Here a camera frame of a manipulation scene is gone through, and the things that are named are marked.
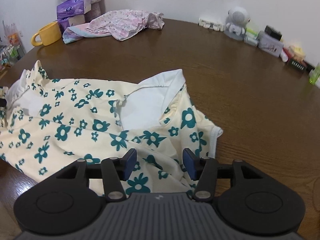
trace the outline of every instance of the white power strip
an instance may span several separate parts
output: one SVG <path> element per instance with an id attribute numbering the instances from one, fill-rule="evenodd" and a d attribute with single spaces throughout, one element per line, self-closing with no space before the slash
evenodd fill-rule
<path id="1" fill-rule="evenodd" d="M 224 25 L 219 22 L 209 22 L 204 19 L 199 18 L 199 26 L 204 27 L 206 29 L 211 29 L 214 31 L 224 31 Z"/>

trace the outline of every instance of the white robot toy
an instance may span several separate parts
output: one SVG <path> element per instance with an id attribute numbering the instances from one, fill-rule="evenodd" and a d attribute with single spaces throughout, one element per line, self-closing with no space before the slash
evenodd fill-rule
<path id="1" fill-rule="evenodd" d="M 245 26 L 250 21 L 249 13 L 241 7 L 234 7 L 228 11 L 226 29 L 224 33 L 230 38 L 242 41 Z"/>

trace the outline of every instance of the yellow mug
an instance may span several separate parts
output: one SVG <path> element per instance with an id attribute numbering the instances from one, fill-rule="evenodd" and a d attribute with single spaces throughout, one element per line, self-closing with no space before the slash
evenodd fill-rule
<path id="1" fill-rule="evenodd" d="M 36 41 L 36 36 L 40 35 L 41 42 Z M 31 44 L 37 46 L 50 45 L 62 37 L 58 22 L 49 23 L 44 26 L 31 38 Z"/>

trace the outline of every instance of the dark brown tabletop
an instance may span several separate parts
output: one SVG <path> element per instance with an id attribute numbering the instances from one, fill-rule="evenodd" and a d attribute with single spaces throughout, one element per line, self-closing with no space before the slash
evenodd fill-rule
<path id="1" fill-rule="evenodd" d="M 10 87 L 41 60 L 49 78 L 140 82 L 183 69 L 195 106 L 223 128 L 216 158 L 243 159 L 298 192 L 306 214 L 299 233 L 320 239 L 320 89 L 308 76 L 255 47 L 196 24 L 165 20 L 163 30 L 62 40 L 31 50 L 0 81 Z M 0 201 L 13 216 L 14 200 L 34 181 L 0 160 Z M 228 188 L 219 181 L 217 193 Z"/>

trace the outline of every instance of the clear plastic bottle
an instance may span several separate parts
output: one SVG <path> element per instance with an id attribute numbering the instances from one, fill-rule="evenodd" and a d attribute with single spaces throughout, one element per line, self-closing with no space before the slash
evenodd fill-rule
<path id="1" fill-rule="evenodd" d="M 315 70 L 313 71 L 312 75 L 309 78 L 309 83 L 314 85 L 320 76 L 320 62 L 316 66 Z"/>

